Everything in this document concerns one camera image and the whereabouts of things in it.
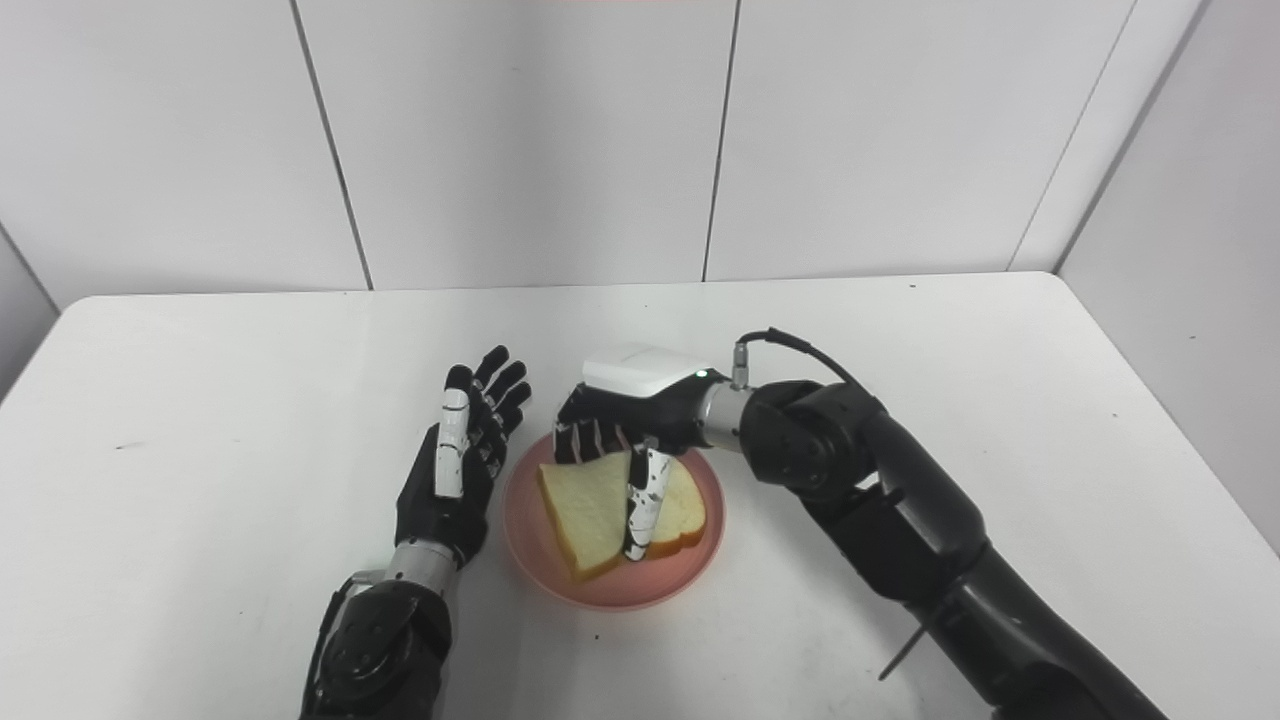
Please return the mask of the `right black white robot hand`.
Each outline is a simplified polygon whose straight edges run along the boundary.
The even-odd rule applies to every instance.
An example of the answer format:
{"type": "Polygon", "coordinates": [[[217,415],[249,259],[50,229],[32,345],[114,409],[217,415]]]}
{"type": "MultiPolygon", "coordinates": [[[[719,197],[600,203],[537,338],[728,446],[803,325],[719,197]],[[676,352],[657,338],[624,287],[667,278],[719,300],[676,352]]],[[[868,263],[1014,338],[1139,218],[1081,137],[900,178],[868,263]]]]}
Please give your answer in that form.
{"type": "Polygon", "coordinates": [[[701,405],[723,379],[708,363],[652,345],[621,345],[584,363],[556,418],[553,457],[627,455],[625,559],[640,561],[652,547],[675,460],[705,446],[701,405]]]}

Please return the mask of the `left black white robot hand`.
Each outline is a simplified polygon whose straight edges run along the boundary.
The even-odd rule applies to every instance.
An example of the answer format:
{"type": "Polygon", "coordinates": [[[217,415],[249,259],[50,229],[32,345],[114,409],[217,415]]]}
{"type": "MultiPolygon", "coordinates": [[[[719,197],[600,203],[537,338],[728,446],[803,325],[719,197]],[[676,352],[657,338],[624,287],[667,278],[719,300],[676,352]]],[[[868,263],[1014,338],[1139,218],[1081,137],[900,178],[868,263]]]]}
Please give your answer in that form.
{"type": "Polygon", "coordinates": [[[396,501],[396,544],[426,544],[465,568],[485,544],[488,509],[532,392],[524,363],[497,345],[449,369],[433,424],[396,501]]]}

